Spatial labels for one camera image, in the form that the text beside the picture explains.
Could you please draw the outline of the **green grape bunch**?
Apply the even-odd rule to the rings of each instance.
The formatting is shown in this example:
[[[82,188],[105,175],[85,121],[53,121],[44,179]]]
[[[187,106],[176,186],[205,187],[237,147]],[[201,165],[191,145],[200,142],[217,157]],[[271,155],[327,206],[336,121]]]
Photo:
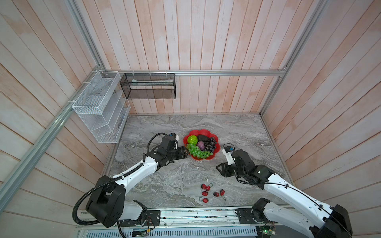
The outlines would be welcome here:
[[[196,144],[188,144],[186,148],[196,159],[207,159],[213,155],[213,153],[208,150],[202,151]]]

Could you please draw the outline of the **green bumpy round fruit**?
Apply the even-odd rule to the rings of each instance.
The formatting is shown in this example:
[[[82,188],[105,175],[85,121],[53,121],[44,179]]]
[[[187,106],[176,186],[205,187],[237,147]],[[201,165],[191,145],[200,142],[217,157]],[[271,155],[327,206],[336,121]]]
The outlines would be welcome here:
[[[198,137],[196,135],[190,135],[187,138],[187,143],[190,145],[197,145],[198,143]]]

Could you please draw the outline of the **purple fig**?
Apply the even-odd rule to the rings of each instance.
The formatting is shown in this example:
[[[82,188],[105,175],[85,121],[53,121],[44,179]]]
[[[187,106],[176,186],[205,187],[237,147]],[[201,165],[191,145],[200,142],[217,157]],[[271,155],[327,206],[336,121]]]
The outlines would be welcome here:
[[[205,144],[204,144],[203,141],[199,141],[199,142],[197,143],[197,146],[198,146],[198,148],[199,148],[201,151],[205,150]]]

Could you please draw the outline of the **dark avocado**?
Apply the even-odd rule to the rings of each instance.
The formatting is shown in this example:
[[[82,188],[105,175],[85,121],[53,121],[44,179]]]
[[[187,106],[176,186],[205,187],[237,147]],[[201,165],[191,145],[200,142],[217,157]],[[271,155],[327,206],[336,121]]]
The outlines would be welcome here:
[[[198,139],[198,141],[202,141],[202,142],[209,141],[209,137],[206,135],[202,135],[202,134],[198,135],[197,139]]]

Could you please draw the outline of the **red cherry pair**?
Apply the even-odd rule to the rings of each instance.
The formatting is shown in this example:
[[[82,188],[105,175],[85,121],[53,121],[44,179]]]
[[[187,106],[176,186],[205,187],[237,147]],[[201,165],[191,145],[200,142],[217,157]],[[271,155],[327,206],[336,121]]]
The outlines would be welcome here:
[[[206,184],[203,183],[201,185],[201,189],[203,189],[204,191],[210,191],[212,186],[213,186],[213,183],[210,183],[209,185],[206,185]]]

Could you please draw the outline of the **black grape bunch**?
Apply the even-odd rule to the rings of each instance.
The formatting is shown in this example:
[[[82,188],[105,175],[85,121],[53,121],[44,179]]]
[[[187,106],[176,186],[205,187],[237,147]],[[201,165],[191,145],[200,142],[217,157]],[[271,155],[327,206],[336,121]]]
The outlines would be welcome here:
[[[210,137],[209,140],[204,142],[205,150],[214,152],[216,149],[217,141],[214,137]]]

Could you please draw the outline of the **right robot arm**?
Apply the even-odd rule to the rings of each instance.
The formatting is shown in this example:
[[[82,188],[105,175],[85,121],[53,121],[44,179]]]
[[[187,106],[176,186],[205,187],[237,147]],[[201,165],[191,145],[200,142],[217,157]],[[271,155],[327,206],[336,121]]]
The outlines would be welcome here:
[[[284,180],[265,165],[256,165],[243,149],[227,146],[222,150],[227,161],[216,168],[224,177],[254,185],[293,207],[283,208],[269,199],[260,198],[250,209],[236,209],[241,224],[280,223],[308,238],[351,238],[353,230],[348,211],[323,203]]]

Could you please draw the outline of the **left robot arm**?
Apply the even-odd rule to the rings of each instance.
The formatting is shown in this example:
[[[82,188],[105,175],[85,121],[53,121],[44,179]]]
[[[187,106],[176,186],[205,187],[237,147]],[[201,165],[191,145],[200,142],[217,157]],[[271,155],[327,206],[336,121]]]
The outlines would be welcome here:
[[[189,153],[186,147],[178,145],[176,134],[160,133],[160,136],[160,145],[147,149],[140,162],[118,175],[102,176],[96,186],[84,194],[75,208],[87,200],[85,210],[94,220],[80,220],[77,212],[73,211],[72,217],[77,224],[89,226],[101,223],[110,228],[124,221],[136,225],[147,223],[147,207],[137,200],[126,201],[127,193],[144,178],[176,160],[187,158]]]

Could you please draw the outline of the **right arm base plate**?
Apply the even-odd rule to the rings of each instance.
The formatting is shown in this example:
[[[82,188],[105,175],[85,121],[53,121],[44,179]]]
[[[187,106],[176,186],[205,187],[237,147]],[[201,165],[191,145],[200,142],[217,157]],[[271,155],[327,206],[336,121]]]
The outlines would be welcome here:
[[[235,210],[240,224],[273,224],[265,215],[253,208],[239,208]]]

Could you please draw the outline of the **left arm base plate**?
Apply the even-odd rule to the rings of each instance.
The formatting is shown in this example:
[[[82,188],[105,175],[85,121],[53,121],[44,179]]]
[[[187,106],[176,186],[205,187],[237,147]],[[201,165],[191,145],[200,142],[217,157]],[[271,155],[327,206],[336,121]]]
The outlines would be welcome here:
[[[160,224],[160,210],[147,210],[143,211],[137,220],[122,220],[121,227],[143,228],[143,227],[157,227]]]

